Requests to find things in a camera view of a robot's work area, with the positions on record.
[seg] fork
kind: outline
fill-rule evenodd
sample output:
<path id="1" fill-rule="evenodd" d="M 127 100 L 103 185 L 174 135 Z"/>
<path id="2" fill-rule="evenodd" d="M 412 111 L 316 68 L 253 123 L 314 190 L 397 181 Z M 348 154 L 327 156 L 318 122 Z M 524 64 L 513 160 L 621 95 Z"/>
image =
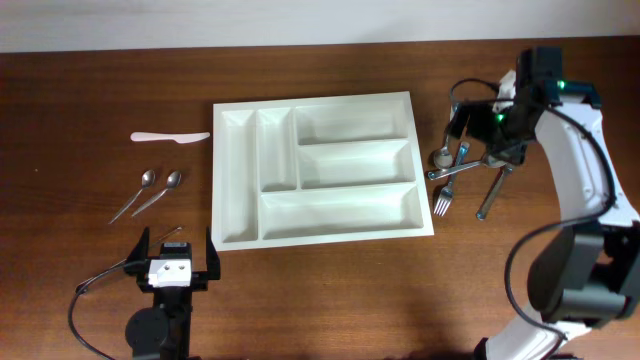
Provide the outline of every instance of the fork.
<path id="1" fill-rule="evenodd" d="M 466 141 L 460 143 L 460 148 L 458 148 L 458 155 L 456 155 L 456 163 L 454 166 L 462 164 L 464 157 L 469 152 L 470 146 L 471 145 Z M 442 190 L 440 190 L 438 201 L 436 202 L 436 206 L 433 209 L 434 214 L 438 216 L 444 216 L 444 214 L 449 209 L 449 205 L 451 205 L 451 202 L 453 201 L 453 182 L 456 180 L 456 175 L 457 174 L 451 174 L 449 176 L 449 182 L 447 183 L 447 186 L 443 187 Z"/>

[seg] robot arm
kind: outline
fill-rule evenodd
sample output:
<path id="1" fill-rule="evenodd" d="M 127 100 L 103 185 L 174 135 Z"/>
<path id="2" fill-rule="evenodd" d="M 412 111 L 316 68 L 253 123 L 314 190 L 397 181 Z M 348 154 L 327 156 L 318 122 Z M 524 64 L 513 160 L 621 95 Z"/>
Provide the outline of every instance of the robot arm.
<path id="1" fill-rule="evenodd" d="M 515 79 L 507 74 L 500 93 L 516 96 L 513 102 L 503 99 L 503 106 L 490 101 L 457 104 L 448 134 L 460 137 L 466 127 L 468 136 L 485 143 L 488 155 L 514 166 L 524 162 L 529 143 L 539 142 L 551 165 L 563 221 L 603 212 L 615 196 L 613 206 L 599 217 L 563 228 L 531 266 L 525 315 L 565 334 L 564 345 L 592 328 L 629 317 L 635 309 L 640 298 L 640 218 L 604 144 L 600 98 L 591 84 L 562 80 L 559 49 L 523 52 Z M 556 113 L 586 129 L 604 156 Z M 614 194 L 609 194 L 611 184 Z M 598 263 L 602 252 L 612 259 L 609 264 Z M 483 340 L 475 356 L 537 360 L 548 356 L 558 340 L 556 332 L 516 317 L 500 334 Z"/>

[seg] brown wooden surface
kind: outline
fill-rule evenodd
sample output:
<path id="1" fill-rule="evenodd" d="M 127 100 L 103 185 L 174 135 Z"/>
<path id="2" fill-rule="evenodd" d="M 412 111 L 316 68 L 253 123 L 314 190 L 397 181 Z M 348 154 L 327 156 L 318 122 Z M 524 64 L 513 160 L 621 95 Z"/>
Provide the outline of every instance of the brown wooden surface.
<path id="1" fill-rule="evenodd" d="M 131 132 L 211 131 L 214 103 L 408 90 L 428 168 L 450 85 L 497 80 L 533 45 L 563 46 L 566 77 L 595 83 L 611 157 L 640 208 L 640 38 L 0 55 L 0 357 L 92 358 L 67 328 L 73 289 L 128 254 L 145 225 L 152 236 L 186 226 L 173 239 L 192 242 L 204 269 L 212 142 L 134 144 Z M 468 95 L 480 95 L 474 91 Z M 482 153 L 474 146 L 469 158 Z M 148 168 L 158 183 L 136 205 L 171 170 L 186 178 L 140 216 L 108 226 Z M 194 296 L 191 353 L 375 360 L 471 351 L 514 316 L 502 283 L 511 245 L 559 217 L 549 166 L 533 146 L 488 220 L 477 221 L 495 174 L 482 168 L 458 178 L 433 237 L 221 253 L 223 280 Z M 517 259 L 520 302 L 529 262 L 548 239 Z M 117 275 L 80 299 L 77 326 L 99 349 L 127 358 L 125 324 L 150 304 L 133 279 Z M 566 349 L 637 359 L 639 344 L 636 315 Z"/>

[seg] blue fork handle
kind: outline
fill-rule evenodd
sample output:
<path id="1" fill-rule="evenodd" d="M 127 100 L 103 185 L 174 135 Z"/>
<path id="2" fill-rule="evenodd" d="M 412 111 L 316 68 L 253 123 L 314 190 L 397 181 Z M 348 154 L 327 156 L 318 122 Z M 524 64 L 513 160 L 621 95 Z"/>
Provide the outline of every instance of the blue fork handle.
<path id="1" fill-rule="evenodd" d="M 466 141 L 460 143 L 460 147 L 458 148 L 458 155 L 456 155 L 456 162 L 455 164 L 453 164 L 453 166 L 459 166 L 460 164 L 462 164 L 462 161 L 464 161 L 464 157 L 469 153 L 470 147 L 471 144 Z M 453 182 L 456 180 L 457 175 L 458 173 L 449 175 L 449 183 L 447 183 L 447 186 L 453 186 Z"/>

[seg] black cable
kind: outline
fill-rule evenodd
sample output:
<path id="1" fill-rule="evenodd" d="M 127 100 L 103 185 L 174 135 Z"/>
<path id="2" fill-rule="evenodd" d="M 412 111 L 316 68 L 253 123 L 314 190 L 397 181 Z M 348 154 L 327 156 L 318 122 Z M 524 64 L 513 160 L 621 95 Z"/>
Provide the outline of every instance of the black cable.
<path id="1" fill-rule="evenodd" d="M 468 83 L 468 82 L 475 82 L 475 83 L 486 85 L 487 87 L 489 87 L 496 94 L 500 92 L 500 84 L 492 83 L 492 82 L 489 82 L 489 81 L 486 81 L 486 80 L 482 80 L 482 79 L 477 79 L 477 78 L 462 79 L 462 80 L 458 81 L 457 83 L 453 84 L 453 86 L 449 90 L 449 99 L 451 100 L 451 102 L 453 104 L 456 104 L 456 103 L 460 102 L 460 101 L 457 101 L 455 96 L 453 95 L 453 92 L 455 91 L 455 89 L 458 86 L 460 86 L 460 85 L 462 85 L 464 83 Z"/>
<path id="2" fill-rule="evenodd" d="M 452 102 L 458 102 L 455 97 L 453 97 L 453 90 L 455 89 L 455 87 L 457 85 L 459 85 L 462 82 L 458 82 L 456 83 L 456 85 L 454 85 L 451 88 L 450 91 L 450 97 L 452 99 Z M 589 132 L 587 129 L 585 129 L 582 125 L 580 125 L 577 121 L 575 121 L 574 119 L 572 119 L 570 116 L 567 116 L 565 114 L 563 114 L 562 112 L 549 107 L 549 106 L 545 106 L 536 102 L 532 102 L 532 101 L 523 101 L 521 99 L 505 99 L 505 98 L 498 98 L 498 99 L 484 99 L 484 100 L 473 100 L 473 101 L 462 101 L 459 102 L 461 105 L 476 105 L 476 104 L 490 104 L 490 103 L 495 103 L 495 102 L 514 102 L 514 103 L 523 103 L 524 105 L 527 106 L 532 106 L 535 107 L 538 110 L 542 110 L 542 111 L 548 111 L 554 115 L 556 115 L 557 117 L 559 117 L 560 119 L 566 121 L 567 123 L 569 123 L 571 126 L 573 126 L 575 129 L 578 130 L 578 132 L 581 133 L 581 135 L 584 136 L 584 138 L 589 142 L 589 144 L 593 147 L 594 151 L 596 152 L 596 155 L 598 156 L 598 160 L 600 161 L 600 164 L 602 166 L 602 170 L 604 171 L 605 177 L 607 179 L 607 188 L 608 188 L 608 194 L 607 195 L 607 200 L 604 203 L 604 206 L 601 210 L 590 214 L 590 215 L 586 215 L 586 216 L 582 216 L 582 217 L 578 217 L 575 219 L 569 219 L 569 220 L 564 220 L 564 221 L 560 221 L 557 223 L 552 223 L 552 224 L 548 224 L 545 226 L 542 226 L 528 234 L 526 234 L 524 237 L 522 237 L 518 242 L 516 242 L 516 244 L 513 246 L 513 248 L 511 249 L 511 251 L 509 252 L 509 256 L 507 257 L 507 260 L 505 262 L 505 269 L 504 269 L 504 286 L 505 286 L 505 290 L 507 293 L 507 298 L 509 299 L 509 303 L 511 303 L 511 306 L 513 307 L 513 309 L 515 310 L 515 312 L 528 324 L 535 326 L 537 328 L 546 330 L 546 331 L 550 331 L 555 333 L 556 335 L 558 335 L 558 340 L 556 341 L 556 344 L 553 346 L 553 348 L 548 351 L 543 357 L 542 359 L 547 359 L 549 358 L 551 355 L 553 355 L 559 348 L 560 346 L 562 346 L 562 342 L 563 341 L 568 341 L 567 336 L 560 330 L 555 329 L 553 327 L 550 327 L 548 325 L 545 325 L 541 322 L 538 322 L 534 319 L 532 319 L 530 316 L 528 316 L 524 310 L 522 310 L 522 308 L 518 305 L 518 303 L 516 302 L 515 296 L 513 295 L 513 290 L 511 287 L 511 268 L 513 266 L 513 260 L 515 259 L 516 254 L 518 253 L 518 251 L 520 250 L 520 248 L 522 248 L 522 246 L 524 246 L 527 242 L 529 242 L 531 239 L 533 239 L 534 237 L 536 237 L 537 235 L 547 232 L 547 231 L 553 231 L 553 230 L 559 230 L 559 229 L 563 229 L 565 227 L 569 227 L 569 226 L 574 226 L 574 225 L 578 225 L 578 224 L 583 224 L 586 222 L 590 222 L 593 220 L 597 220 L 600 216 L 606 214 L 615 204 L 616 202 L 616 192 L 615 192 L 615 183 L 613 181 L 613 172 L 611 170 L 611 167 L 609 166 L 609 162 L 607 160 L 606 155 L 604 154 L 604 151 L 602 150 L 602 148 L 600 147 L 600 145 L 598 144 L 598 142 L 596 141 L 596 139 L 593 137 L 593 135 L 591 134 L 591 132 Z"/>
<path id="3" fill-rule="evenodd" d="M 89 344 L 83 337 L 82 335 L 80 335 L 80 333 L 78 333 L 78 330 L 76 329 L 75 325 L 73 324 L 73 309 L 76 306 L 76 302 L 78 301 L 78 298 L 80 297 L 80 295 L 82 295 L 82 293 L 89 287 L 89 285 L 93 284 L 94 282 L 96 282 L 97 280 L 102 279 L 103 277 L 114 273 L 117 270 L 120 269 L 126 269 L 130 266 L 136 266 L 136 265 L 143 265 L 144 261 L 133 261 L 130 262 L 128 264 L 119 264 L 115 267 L 109 268 L 103 272 L 101 272 L 100 274 L 96 275 L 94 278 L 89 279 L 87 281 L 86 284 L 84 284 L 80 290 L 78 292 L 76 292 L 75 294 L 73 294 L 73 299 L 71 299 L 71 304 L 69 305 L 69 311 L 67 312 L 67 320 L 69 322 L 69 329 L 71 329 L 71 333 L 73 333 L 73 336 L 75 336 L 75 338 L 80 342 L 80 344 L 82 344 L 82 346 L 86 347 L 87 349 L 89 349 L 91 352 L 93 352 L 94 354 L 102 357 L 103 359 L 108 359 L 108 360 L 114 360 L 112 357 L 110 357 L 109 355 L 103 353 L 102 351 L 96 349 L 95 347 L 93 347 L 91 344 Z"/>

